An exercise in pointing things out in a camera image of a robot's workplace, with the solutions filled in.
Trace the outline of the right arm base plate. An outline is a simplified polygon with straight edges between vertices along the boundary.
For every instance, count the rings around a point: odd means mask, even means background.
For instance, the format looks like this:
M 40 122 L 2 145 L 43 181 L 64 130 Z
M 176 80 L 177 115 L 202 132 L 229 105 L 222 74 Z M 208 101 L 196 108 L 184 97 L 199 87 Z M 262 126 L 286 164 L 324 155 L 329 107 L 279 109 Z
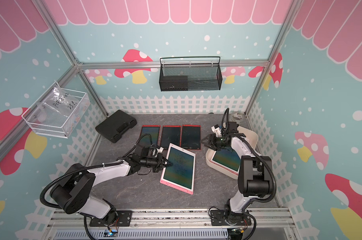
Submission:
M 233 213 L 226 210 L 210 209 L 209 216 L 212 226 L 251 226 L 251 218 L 242 213 Z

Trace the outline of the pink frame writing tablet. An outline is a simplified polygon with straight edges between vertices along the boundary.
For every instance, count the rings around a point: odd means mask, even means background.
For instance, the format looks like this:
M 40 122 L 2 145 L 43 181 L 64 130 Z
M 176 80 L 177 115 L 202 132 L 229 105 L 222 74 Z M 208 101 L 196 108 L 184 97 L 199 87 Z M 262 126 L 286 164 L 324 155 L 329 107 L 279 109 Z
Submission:
M 171 166 L 162 171 L 160 183 L 187 194 L 194 194 L 196 154 L 169 144 L 166 159 Z

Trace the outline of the white plastic storage box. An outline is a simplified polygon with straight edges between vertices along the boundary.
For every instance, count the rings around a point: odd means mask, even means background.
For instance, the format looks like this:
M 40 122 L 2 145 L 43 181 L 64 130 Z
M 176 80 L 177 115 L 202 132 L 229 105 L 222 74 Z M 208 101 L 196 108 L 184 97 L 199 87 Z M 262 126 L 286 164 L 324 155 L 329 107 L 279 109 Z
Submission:
M 246 136 L 246 141 L 251 145 L 251 147 L 252 147 L 253 149 L 255 149 L 256 146 L 257 146 L 258 139 L 259 139 L 258 135 L 257 135 L 255 132 L 253 132 L 253 131 L 251 131 L 251 130 L 249 130 L 249 129 L 246 129 L 246 128 L 244 128 L 244 127 L 241 127 L 241 126 L 238 127 L 238 131 L 239 131 L 240 134 L 244 134 L 244 135 Z M 236 149 L 239 148 L 239 147 L 238 147 L 238 146 L 239 146 L 239 143 L 240 143 L 240 141 L 235 141 L 235 149 L 233 149 L 234 151 L 236 151 Z M 228 176 L 228 177 L 230 177 L 230 178 L 232 178 L 232 179 L 237 180 L 237 179 L 238 179 L 238 176 L 236 177 L 235 175 L 230 174 L 230 173 L 226 172 L 225 170 L 220 170 L 219 167 L 215 166 L 214 164 L 212 164 L 212 163 L 210 162 L 210 159 L 211 159 L 211 157 L 213 156 L 213 154 L 214 154 L 215 152 L 216 152 L 216 151 L 213 151 L 213 150 L 211 150 L 211 149 L 208 149 L 208 151 L 207 151 L 207 153 L 206 153 L 206 163 L 207 163 L 207 165 L 208 165 L 209 167 L 211 167 L 212 169 L 214 169 L 214 170 L 216 170 L 216 171 L 218 171 L 218 172 L 220 172 L 220 173 L 222 173 L 222 174 L 224 174 L 224 175 L 226 175 L 226 176 Z

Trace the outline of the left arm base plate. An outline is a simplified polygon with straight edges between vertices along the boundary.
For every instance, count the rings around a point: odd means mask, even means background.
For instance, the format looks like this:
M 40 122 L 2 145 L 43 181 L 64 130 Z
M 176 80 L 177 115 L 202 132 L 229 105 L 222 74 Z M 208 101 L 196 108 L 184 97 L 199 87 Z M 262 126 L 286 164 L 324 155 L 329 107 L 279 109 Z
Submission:
M 91 227 L 129 227 L 133 211 L 116 210 L 111 211 L 103 219 L 93 218 L 90 220 Z

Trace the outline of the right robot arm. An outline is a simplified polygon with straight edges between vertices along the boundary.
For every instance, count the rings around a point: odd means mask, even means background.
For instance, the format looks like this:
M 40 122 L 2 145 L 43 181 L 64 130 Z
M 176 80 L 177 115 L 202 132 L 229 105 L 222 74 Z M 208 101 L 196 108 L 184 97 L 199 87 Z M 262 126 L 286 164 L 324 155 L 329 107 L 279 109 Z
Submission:
M 240 158 L 238 188 L 223 210 L 210 213 L 212 223 L 218 225 L 253 224 L 247 208 L 254 202 L 268 203 L 275 198 L 277 182 L 270 157 L 261 156 L 240 133 L 236 122 L 229 119 L 230 109 L 224 112 L 220 125 L 212 128 L 213 133 L 201 140 L 201 144 L 216 153 L 231 148 Z

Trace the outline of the red frame writing tablet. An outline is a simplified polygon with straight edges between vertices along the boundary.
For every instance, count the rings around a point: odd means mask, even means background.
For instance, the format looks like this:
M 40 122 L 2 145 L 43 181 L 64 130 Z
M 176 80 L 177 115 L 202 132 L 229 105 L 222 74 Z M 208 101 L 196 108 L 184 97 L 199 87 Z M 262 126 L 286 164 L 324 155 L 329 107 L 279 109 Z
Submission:
M 155 126 L 155 125 L 142 126 L 140 132 L 139 144 L 146 147 L 149 147 L 151 145 L 157 147 L 159 132 L 160 132 L 160 126 Z

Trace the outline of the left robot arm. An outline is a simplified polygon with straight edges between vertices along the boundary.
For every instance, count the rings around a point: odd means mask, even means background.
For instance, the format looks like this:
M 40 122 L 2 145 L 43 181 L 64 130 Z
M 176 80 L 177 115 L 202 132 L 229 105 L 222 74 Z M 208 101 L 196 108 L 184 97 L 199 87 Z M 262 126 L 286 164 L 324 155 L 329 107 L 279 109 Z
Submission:
M 113 204 L 91 195 L 92 188 L 100 183 L 136 174 L 141 168 L 152 172 L 171 167 L 173 163 L 162 154 L 153 142 L 135 145 L 122 157 L 111 163 L 94 166 L 72 165 L 68 171 L 54 179 L 42 191 L 40 202 L 51 208 L 62 209 L 68 215 L 78 213 L 85 218 L 97 219 L 105 226 L 115 224 L 119 214 Z

